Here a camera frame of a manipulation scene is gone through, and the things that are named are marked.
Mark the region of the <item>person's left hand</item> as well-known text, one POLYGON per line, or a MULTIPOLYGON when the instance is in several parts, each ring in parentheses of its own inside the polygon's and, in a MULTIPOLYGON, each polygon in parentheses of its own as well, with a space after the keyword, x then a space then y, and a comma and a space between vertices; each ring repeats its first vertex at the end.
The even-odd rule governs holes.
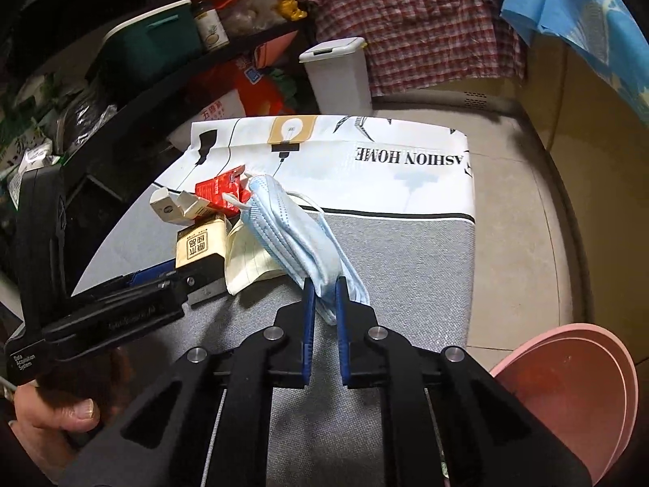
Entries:
POLYGON ((108 390, 98 398, 78 398, 69 391, 47 389, 36 383, 21 385, 14 393, 15 419, 10 428, 31 461, 53 484, 77 451, 68 433, 82 434, 110 423, 131 400, 132 366, 124 349, 109 357, 114 372, 99 381, 108 390))

